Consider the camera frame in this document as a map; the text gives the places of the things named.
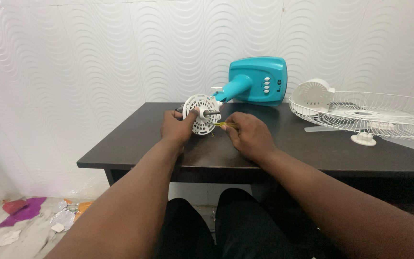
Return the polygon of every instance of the table top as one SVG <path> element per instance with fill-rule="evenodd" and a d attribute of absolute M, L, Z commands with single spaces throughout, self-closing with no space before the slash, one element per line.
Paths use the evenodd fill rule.
<path fill-rule="evenodd" d="M 130 169 L 160 140 L 163 112 L 181 103 L 145 103 L 100 143 L 85 154 L 77 165 L 83 168 Z M 316 126 L 293 114 L 288 103 L 275 107 L 227 103 L 222 121 L 233 112 L 246 112 L 265 122 L 276 146 L 291 156 L 333 176 L 414 177 L 414 150 L 375 137 L 373 147 L 354 143 L 353 132 L 305 132 Z M 234 172 L 231 177 L 262 172 L 234 149 L 220 127 L 212 134 L 192 135 L 175 171 L 216 173 Z"/>

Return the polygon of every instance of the black pants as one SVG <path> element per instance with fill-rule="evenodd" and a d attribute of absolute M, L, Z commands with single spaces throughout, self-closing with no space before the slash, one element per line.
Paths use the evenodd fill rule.
<path fill-rule="evenodd" d="M 167 203 L 153 258 L 296 258 L 271 216 L 246 191 L 224 191 L 218 202 L 214 244 L 198 212 L 184 199 Z"/>

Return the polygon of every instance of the red object on floor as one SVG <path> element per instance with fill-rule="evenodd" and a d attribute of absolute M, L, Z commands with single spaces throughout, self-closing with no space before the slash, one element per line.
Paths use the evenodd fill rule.
<path fill-rule="evenodd" d="M 2 209 L 4 209 L 4 211 L 6 211 L 8 214 L 13 215 L 15 212 L 26 206 L 26 204 L 27 202 L 25 200 L 14 200 L 5 203 L 2 206 Z"/>

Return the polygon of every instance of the hand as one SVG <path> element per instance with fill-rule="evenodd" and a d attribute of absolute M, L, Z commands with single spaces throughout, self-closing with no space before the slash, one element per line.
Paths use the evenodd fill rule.
<path fill-rule="evenodd" d="M 199 115 L 199 108 L 192 109 L 182 121 L 176 118 L 183 118 L 183 115 L 176 111 L 165 111 L 164 121 L 160 127 L 161 141 L 175 145 L 179 154 L 183 153 L 183 146 L 191 137 L 192 125 Z"/>
<path fill-rule="evenodd" d="M 237 124 L 238 130 L 229 126 L 221 128 L 226 131 L 233 146 L 253 162 L 260 164 L 278 150 L 268 127 L 257 117 L 247 113 L 234 112 L 226 119 L 226 122 Z"/>

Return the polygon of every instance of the table fan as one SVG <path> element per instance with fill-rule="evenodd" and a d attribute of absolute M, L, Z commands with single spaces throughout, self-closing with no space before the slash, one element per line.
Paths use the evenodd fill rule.
<path fill-rule="evenodd" d="M 374 135 L 383 138 L 414 140 L 414 97 L 365 92 L 345 92 L 330 90 L 321 79 L 313 85 L 325 88 L 319 92 L 331 93 L 327 109 L 320 109 L 314 103 L 326 104 L 322 95 L 308 94 L 299 85 L 289 98 L 290 109 L 298 117 L 327 127 L 327 130 L 356 132 L 351 139 L 361 145 L 374 146 Z"/>
<path fill-rule="evenodd" d="M 192 131 L 198 135 L 212 132 L 214 123 L 221 119 L 219 111 L 223 104 L 233 98 L 263 106 L 282 103 L 287 89 L 287 65 L 284 59 L 277 57 L 239 59 L 229 66 L 229 83 L 213 89 L 212 95 L 195 94 L 177 109 L 184 119 L 192 109 L 199 107 L 200 115 L 192 126 Z"/>

